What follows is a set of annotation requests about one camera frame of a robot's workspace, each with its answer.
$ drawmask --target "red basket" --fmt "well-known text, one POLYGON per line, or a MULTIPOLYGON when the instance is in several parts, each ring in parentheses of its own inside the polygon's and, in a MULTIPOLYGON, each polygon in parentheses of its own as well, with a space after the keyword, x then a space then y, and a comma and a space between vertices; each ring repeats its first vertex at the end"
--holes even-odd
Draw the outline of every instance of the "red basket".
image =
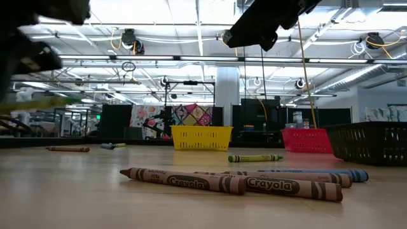
POLYGON ((325 129, 281 130, 286 150, 295 153, 333 153, 325 129))

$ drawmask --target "black basket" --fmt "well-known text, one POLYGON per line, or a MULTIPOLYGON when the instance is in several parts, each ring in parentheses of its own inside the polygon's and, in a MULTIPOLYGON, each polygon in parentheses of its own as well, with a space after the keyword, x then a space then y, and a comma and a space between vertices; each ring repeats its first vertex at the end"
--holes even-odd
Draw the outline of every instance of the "black basket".
POLYGON ((371 121, 326 128, 335 157, 370 165, 407 166, 407 122, 371 121))

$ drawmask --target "patterned fabric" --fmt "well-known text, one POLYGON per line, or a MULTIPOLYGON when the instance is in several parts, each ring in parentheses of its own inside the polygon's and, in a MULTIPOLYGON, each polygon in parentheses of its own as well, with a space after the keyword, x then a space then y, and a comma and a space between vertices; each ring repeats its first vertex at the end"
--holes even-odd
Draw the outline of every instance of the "patterned fabric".
POLYGON ((407 121, 407 106, 365 108, 366 121, 407 121))
MULTIPOLYGON (((157 138, 156 131, 147 127, 143 127, 143 123, 146 119, 158 115, 161 110, 164 110, 164 106, 143 106, 143 105, 133 105, 132 117, 130 119, 131 127, 142 127, 142 137, 143 139, 154 139, 157 138)), ((176 122, 176 125, 199 125, 199 126, 209 126, 212 123, 212 110, 213 107, 198 106, 197 104, 187 105, 187 106, 173 106, 172 107, 172 117, 176 122)), ((148 121, 150 127, 155 126, 156 128, 163 130, 164 124, 160 123, 159 119, 154 119, 148 121)))

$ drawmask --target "white pillar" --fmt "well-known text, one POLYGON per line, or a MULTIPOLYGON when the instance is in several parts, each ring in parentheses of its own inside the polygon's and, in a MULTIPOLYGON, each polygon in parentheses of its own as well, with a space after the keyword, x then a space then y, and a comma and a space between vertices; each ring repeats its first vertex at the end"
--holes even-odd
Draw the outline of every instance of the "white pillar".
POLYGON ((231 126, 231 105, 239 105, 239 72, 237 67, 219 67, 216 75, 215 105, 223 107, 223 125, 231 126))

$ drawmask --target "blue crayon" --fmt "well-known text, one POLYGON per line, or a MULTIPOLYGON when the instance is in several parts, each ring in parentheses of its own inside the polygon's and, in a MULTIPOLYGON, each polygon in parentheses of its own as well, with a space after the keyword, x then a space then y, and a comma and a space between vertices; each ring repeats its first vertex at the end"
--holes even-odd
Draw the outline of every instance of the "blue crayon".
POLYGON ((103 143, 103 144, 100 145, 100 147, 104 148, 104 149, 115 149, 116 146, 114 144, 103 143))
POLYGON ((259 172, 305 172, 305 173, 332 173, 348 174, 352 177, 353 182, 361 183, 368 181, 369 175, 365 170, 306 170, 306 169, 263 169, 259 172))

